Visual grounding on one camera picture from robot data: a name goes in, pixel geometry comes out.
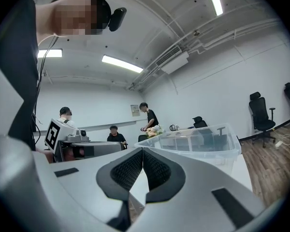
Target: wooden floor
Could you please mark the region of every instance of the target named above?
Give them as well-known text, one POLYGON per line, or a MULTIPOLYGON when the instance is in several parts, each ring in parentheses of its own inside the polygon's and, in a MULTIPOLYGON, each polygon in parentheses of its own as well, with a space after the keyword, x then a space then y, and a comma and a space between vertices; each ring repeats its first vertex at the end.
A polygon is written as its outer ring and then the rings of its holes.
MULTIPOLYGON (((275 132, 271 132, 271 136, 278 143, 283 135, 290 134, 290 124, 275 132)), ((283 142, 290 144, 290 137, 284 138, 283 142)), ((290 145, 282 144, 276 148, 273 140, 270 140, 263 148, 262 140, 255 141, 254 145, 251 140, 247 140, 242 142, 242 154, 253 192, 263 200, 266 207, 286 195, 290 187, 290 145)))

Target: man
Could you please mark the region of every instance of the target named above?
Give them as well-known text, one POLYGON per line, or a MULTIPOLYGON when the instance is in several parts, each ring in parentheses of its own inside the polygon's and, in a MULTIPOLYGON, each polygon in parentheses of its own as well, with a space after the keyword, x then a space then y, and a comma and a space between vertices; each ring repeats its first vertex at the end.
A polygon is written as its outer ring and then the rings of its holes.
POLYGON ((141 128, 141 131, 146 131, 148 128, 154 127, 159 124, 158 119, 153 110, 148 109, 146 102, 140 104, 140 110, 144 113, 147 113, 148 124, 141 128))
POLYGON ((123 148, 126 149, 127 148, 127 141, 125 139, 125 137, 117 132, 118 127, 117 126, 111 126, 110 127, 110 135, 107 138, 107 141, 110 142, 121 142, 121 144, 123 145, 123 148))
POLYGON ((12 8, 0 26, 0 70, 23 104, 9 136, 36 150, 31 121, 37 100, 38 45, 50 36, 99 33, 110 16, 105 0, 55 0, 45 5, 20 0, 12 8))
POLYGON ((69 107, 64 106, 61 108, 59 111, 59 116, 59 121, 76 128, 74 121, 72 121, 72 111, 69 109, 69 107))

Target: white wire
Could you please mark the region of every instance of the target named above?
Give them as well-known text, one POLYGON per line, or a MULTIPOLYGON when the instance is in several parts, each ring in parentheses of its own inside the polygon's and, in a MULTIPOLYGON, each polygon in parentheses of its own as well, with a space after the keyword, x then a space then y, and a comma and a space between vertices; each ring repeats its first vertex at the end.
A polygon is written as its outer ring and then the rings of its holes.
POLYGON ((285 134, 285 135, 282 135, 281 137, 282 137, 282 138, 281 138, 281 142, 282 142, 284 145, 289 146, 290 144, 286 144, 286 143, 283 141, 283 139, 284 139, 284 138, 287 138, 287 137, 290 137, 290 134, 285 134))

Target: ceiling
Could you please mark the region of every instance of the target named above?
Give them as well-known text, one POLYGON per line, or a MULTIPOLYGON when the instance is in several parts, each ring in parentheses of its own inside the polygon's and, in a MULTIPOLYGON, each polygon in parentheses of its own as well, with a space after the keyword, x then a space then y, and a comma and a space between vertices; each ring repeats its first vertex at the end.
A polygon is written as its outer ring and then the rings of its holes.
MULTIPOLYGON (((45 4, 51 0, 35 1, 45 4)), ((173 44, 191 52, 190 55, 198 54, 205 49, 195 48, 199 42, 215 42, 242 26, 266 20, 269 25, 268 20, 278 20, 263 0, 220 1, 223 14, 216 16, 211 0, 107 0, 112 12, 127 8, 121 27, 116 32, 106 29, 102 35, 60 37, 54 48, 62 48, 63 57, 46 59, 43 81, 92 83, 142 91, 163 73, 154 60, 173 44), (195 30, 200 34, 194 36, 195 30), (102 63, 104 54, 135 64, 144 71, 138 74, 102 63)), ((50 41, 51 38, 42 42, 40 49, 47 49, 50 41)))

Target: white wall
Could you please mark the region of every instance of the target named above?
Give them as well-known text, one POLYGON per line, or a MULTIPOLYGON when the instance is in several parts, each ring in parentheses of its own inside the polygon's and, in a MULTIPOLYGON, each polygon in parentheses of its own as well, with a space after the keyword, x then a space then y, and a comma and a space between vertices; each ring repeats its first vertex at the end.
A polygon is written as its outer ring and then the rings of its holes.
POLYGON ((67 106, 72 110, 72 120, 78 128, 84 128, 93 141, 106 141, 110 125, 117 125, 130 147, 137 142, 140 128, 146 125, 146 114, 133 117, 130 105, 139 105, 143 98, 138 92, 121 88, 61 83, 43 84, 37 103, 37 121, 42 137, 37 146, 45 148, 44 137, 52 118, 59 118, 59 110, 67 106))
POLYGON ((230 123, 239 138, 251 136, 249 95, 257 91, 267 108, 276 108, 276 125, 290 119, 283 92, 290 82, 290 37, 283 28, 248 34, 188 60, 144 92, 163 126, 186 128, 193 126, 193 117, 202 116, 208 125, 230 123))

